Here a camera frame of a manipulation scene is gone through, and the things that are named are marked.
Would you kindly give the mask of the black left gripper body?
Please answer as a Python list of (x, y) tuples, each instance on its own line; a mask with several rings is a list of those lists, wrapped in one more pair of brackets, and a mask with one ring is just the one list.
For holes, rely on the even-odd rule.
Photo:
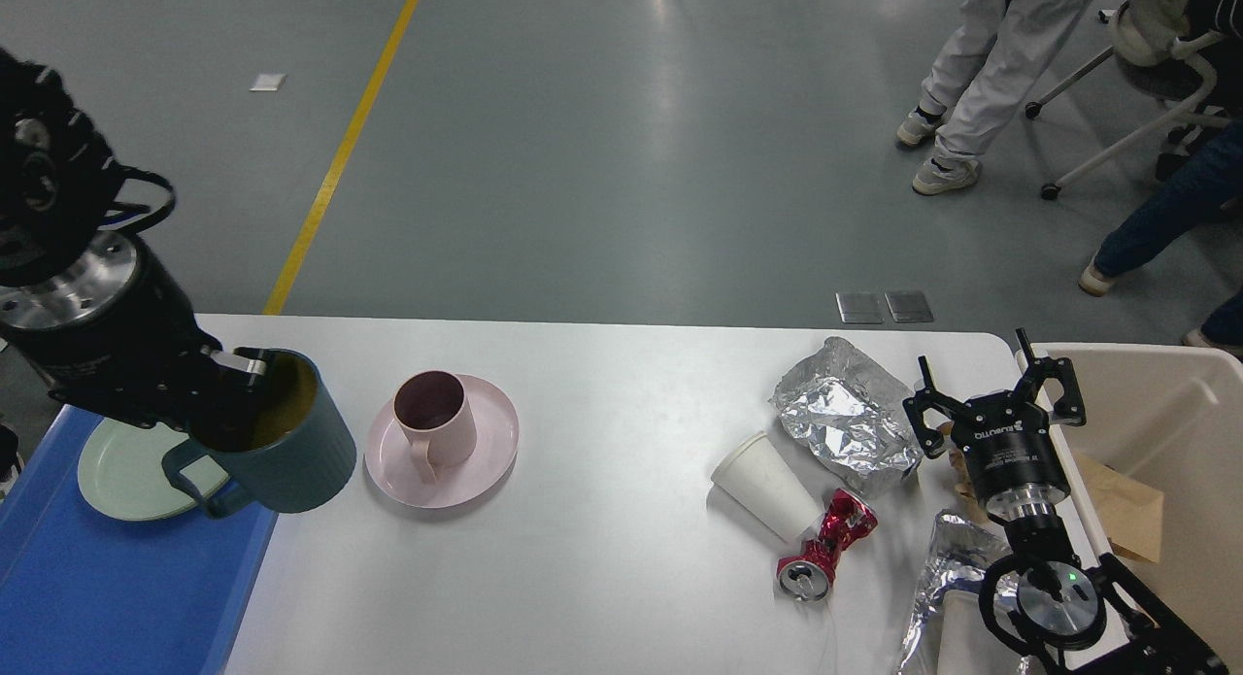
[(70, 269), (2, 288), (2, 338), (58, 402), (186, 430), (222, 394), (218, 339), (142, 237), (101, 231)]

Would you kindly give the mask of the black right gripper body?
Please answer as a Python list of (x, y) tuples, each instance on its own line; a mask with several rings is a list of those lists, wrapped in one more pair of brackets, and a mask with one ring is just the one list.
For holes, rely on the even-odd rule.
[(1053, 513), (1069, 484), (1049, 435), (1049, 415), (1035, 402), (994, 392), (966, 402), (951, 440), (960, 448), (986, 513)]

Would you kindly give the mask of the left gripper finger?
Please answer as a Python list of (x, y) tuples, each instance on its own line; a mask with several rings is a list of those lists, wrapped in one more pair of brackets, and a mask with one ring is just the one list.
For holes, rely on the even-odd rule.
[(273, 360), (275, 352), (261, 348), (205, 348), (191, 370), (191, 439), (218, 451), (251, 449)]

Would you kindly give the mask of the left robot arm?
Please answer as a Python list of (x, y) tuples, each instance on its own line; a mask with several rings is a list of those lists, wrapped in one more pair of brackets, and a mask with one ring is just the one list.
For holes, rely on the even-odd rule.
[(173, 185), (126, 165), (56, 70), (2, 53), (2, 338), (66, 402), (254, 448), (271, 357), (227, 352), (140, 234)]

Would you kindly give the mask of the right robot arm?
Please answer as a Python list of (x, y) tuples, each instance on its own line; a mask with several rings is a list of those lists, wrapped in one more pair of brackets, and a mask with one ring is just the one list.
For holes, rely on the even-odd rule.
[(924, 456), (960, 450), (975, 503), (1006, 535), (1008, 553), (987, 568), (978, 592), (986, 630), (1048, 674), (1065, 654), (1095, 646), (1108, 613), (1127, 640), (1080, 666), (1083, 674), (1226, 674), (1228, 666), (1190, 624), (1112, 553), (1085, 567), (1058, 503), (1073, 494), (1053, 426), (1083, 426), (1085, 400), (1073, 360), (1039, 356), (1017, 329), (1025, 370), (1008, 390), (957, 400), (938, 390), (926, 356), (921, 383), (904, 400)]

